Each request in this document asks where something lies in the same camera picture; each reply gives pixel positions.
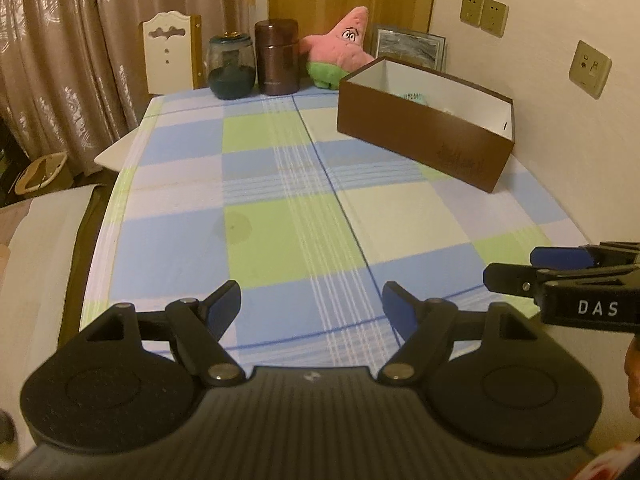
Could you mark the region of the person's right hand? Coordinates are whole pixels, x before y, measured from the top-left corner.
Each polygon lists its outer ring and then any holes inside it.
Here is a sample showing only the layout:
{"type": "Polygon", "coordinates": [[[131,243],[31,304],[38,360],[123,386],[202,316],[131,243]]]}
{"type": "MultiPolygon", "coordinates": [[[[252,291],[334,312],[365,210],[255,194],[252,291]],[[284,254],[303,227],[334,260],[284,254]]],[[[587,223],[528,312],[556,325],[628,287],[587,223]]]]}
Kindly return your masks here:
{"type": "Polygon", "coordinates": [[[624,371],[628,379],[629,409],[635,418],[640,418],[639,336],[634,336],[629,344],[625,356],[624,371]]]}

